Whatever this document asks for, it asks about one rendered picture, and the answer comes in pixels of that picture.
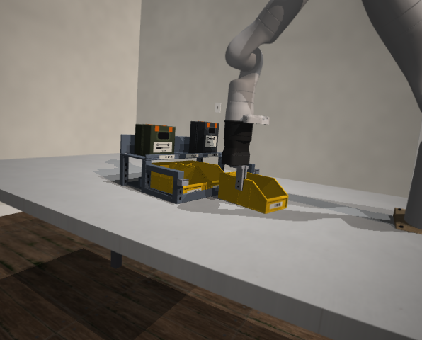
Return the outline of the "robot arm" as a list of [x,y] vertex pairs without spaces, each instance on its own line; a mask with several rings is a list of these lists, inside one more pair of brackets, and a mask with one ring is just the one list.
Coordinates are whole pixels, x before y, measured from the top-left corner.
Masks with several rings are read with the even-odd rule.
[[[228,101],[254,103],[263,66],[262,44],[271,44],[308,0],[270,0],[256,20],[228,45],[225,59],[240,70],[229,83]],[[403,72],[422,112],[422,0],[362,0],[366,13]],[[404,220],[422,230],[422,142],[411,182]]]

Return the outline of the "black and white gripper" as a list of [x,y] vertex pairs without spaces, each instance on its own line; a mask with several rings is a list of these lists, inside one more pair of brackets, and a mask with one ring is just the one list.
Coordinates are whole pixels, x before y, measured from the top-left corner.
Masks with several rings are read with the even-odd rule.
[[246,165],[249,165],[250,160],[249,145],[253,124],[269,125],[270,118],[254,115],[253,103],[228,101],[224,122],[222,164],[236,168],[235,189],[242,191],[249,168]]

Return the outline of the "blue-grey shelf rack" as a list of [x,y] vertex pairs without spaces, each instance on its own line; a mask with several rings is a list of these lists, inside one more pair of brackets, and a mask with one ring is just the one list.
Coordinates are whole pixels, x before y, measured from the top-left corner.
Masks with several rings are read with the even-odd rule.
[[[218,165],[224,172],[222,164],[222,152],[215,153],[189,153],[190,137],[175,136],[174,154],[148,154],[145,156],[135,154],[135,135],[120,136],[120,185],[133,186],[141,189],[142,193],[180,204],[201,198],[217,196],[219,187],[183,194],[183,187],[188,186],[189,178],[184,178],[184,171],[170,169],[152,164],[152,160],[163,159],[190,159],[197,158],[197,162],[203,162],[204,157],[219,157]],[[129,157],[142,159],[142,184],[141,177],[138,181],[128,182]],[[173,176],[173,195],[164,191],[151,188],[151,171]]]

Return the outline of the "yellow bin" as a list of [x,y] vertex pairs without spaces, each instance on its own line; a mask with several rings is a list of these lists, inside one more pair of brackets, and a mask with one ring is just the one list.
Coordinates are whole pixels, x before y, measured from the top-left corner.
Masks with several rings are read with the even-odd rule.
[[194,166],[207,181],[207,189],[219,187],[219,175],[224,173],[216,164],[209,164],[201,161],[173,161],[173,163]]
[[[194,166],[177,164],[173,162],[156,162],[153,165],[163,166],[170,169],[184,171],[184,178],[188,180],[188,186],[183,187],[184,193],[206,190],[206,180]],[[167,193],[173,193],[173,177],[151,171],[151,188]]]
[[275,178],[247,172],[242,191],[235,183],[236,171],[220,173],[218,198],[264,214],[284,209],[286,192]]

